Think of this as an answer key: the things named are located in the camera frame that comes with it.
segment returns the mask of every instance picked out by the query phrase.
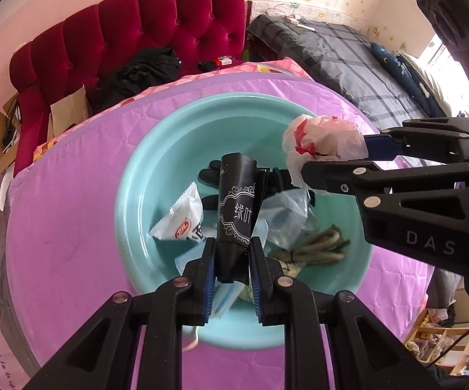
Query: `red velvet headboard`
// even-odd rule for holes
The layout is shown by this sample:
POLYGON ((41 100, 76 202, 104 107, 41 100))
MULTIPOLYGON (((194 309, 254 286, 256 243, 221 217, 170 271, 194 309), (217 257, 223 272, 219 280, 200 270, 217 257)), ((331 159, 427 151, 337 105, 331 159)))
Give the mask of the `red velvet headboard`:
POLYGON ((101 78, 151 46, 175 49, 182 75, 218 56, 240 59, 245 18, 244 0, 104 0, 43 32, 10 62, 22 111, 15 174, 46 141, 51 104, 82 85, 92 101, 101 78))

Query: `purple bedspread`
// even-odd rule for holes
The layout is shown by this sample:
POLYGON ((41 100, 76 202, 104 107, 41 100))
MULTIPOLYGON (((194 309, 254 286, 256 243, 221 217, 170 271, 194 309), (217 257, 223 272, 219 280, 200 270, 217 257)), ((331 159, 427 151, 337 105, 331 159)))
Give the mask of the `purple bedspread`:
MULTIPOLYGON (((114 238, 119 178, 140 140, 172 111, 223 92, 260 92, 376 133, 357 109, 310 80, 234 73, 149 95, 85 124, 23 170, 9 190, 7 275, 21 328, 43 365, 116 291, 135 294, 114 238)), ((359 298, 396 335, 423 300, 433 267, 374 248, 359 298)), ((283 387, 283 349, 235 352, 203 344, 183 354, 185 390, 283 387)))

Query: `black cylindrical tube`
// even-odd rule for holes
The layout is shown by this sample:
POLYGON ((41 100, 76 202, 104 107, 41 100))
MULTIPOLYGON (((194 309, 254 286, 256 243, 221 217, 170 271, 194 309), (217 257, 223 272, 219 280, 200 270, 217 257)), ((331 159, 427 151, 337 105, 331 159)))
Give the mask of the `black cylindrical tube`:
POLYGON ((218 188, 215 275, 221 283, 249 284, 256 161, 240 153, 222 157, 218 188))

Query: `black cable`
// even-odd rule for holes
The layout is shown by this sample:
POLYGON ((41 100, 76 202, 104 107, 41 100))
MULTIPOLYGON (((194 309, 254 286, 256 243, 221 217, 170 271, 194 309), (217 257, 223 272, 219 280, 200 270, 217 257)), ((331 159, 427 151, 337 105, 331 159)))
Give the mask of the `black cable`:
POLYGON ((426 368, 429 368, 431 365, 434 365, 435 363, 437 363, 439 360, 441 360, 442 358, 444 358, 447 353, 452 350, 455 346, 457 346, 457 344, 464 338, 466 337, 467 335, 469 334, 469 330, 466 330, 462 336, 460 336, 457 340, 455 340, 449 348, 447 348, 444 352, 442 352, 435 360, 433 360, 432 362, 430 362, 428 364, 428 366, 426 368))

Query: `gray plaid bedding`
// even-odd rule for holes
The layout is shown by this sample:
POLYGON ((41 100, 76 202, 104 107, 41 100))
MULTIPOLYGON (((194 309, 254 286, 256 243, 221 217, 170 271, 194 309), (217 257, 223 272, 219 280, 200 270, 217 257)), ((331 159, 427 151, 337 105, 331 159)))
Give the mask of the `gray plaid bedding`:
MULTIPOLYGON (((361 33, 345 25, 301 23, 315 32, 266 14, 253 20, 248 31, 278 56, 293 59, 317 83, 345 97, 379 130, 427 117, 373 57, 370 41, 361 33)), ((404 158, 412 167, 435 164, 404 158)))

